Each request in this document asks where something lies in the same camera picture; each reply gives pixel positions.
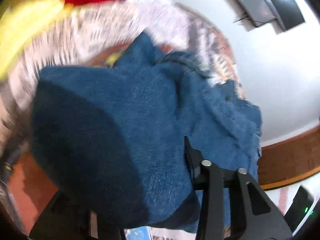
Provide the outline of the blue denim jacket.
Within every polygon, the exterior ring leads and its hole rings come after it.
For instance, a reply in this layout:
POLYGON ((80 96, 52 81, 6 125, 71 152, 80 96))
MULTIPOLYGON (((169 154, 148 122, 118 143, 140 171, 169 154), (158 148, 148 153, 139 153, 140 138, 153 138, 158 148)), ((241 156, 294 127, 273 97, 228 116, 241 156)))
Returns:
POLYGON ((112 68, 46 67, 31 151, 48 177, 120 228, 195 232, 184 139, 221 168, 258 176, 261 115, 235 83, 212 87, 195 55, 163 53, 140 34, 112 68))

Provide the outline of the newspaper print bed cover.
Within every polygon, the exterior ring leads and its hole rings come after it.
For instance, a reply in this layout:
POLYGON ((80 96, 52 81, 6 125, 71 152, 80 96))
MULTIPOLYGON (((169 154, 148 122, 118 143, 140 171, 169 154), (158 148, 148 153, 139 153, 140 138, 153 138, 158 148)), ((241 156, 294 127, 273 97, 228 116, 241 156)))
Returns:
POLYGON ((238 97, 244 96, 228 41, 201 15, 165 0, 87 5, 54 20, 9 65, 1 82, 1 158, 12 157, 28 142, 29 112, 42 68, 87 61, 143 31, 156 45, 194 51, 209 69, 210 86, 233 80, 238 97))

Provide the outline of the small wall monitor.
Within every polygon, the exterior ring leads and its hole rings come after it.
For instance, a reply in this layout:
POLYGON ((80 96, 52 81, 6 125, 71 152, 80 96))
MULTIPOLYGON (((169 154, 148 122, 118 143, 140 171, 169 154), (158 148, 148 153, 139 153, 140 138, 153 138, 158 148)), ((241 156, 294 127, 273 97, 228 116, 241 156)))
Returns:
POLYGON ((236 0, 244 10, 245 16, 258 28, 276 19, 265 0, 236 0))

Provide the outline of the wooden wardrobe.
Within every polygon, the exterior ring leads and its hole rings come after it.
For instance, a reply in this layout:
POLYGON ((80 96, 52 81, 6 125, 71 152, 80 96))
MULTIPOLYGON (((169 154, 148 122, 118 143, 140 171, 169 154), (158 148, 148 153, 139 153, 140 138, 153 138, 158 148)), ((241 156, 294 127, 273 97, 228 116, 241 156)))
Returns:
POLYGON ((319 126, 291 139, 262 148, 259 185, 277 189, 319 172, 319 126))

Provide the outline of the black wall television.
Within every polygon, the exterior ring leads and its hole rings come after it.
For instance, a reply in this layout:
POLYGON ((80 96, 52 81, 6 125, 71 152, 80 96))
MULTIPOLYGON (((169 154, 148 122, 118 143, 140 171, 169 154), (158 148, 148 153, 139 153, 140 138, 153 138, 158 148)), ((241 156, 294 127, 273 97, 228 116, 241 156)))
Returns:
POLYGON ((283 31, 305 22, 295 0, 265 0, 283 31))

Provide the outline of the yellow fleece blanket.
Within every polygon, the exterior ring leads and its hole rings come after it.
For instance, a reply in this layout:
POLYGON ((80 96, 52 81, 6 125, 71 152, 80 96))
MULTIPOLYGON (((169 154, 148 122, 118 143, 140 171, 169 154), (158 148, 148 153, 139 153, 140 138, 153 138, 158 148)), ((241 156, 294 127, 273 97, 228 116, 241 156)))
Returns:
POLYGON ((27 42, 72 11, 65 0, 26 0, 6 11, 1 18, 1 81, 27 42))

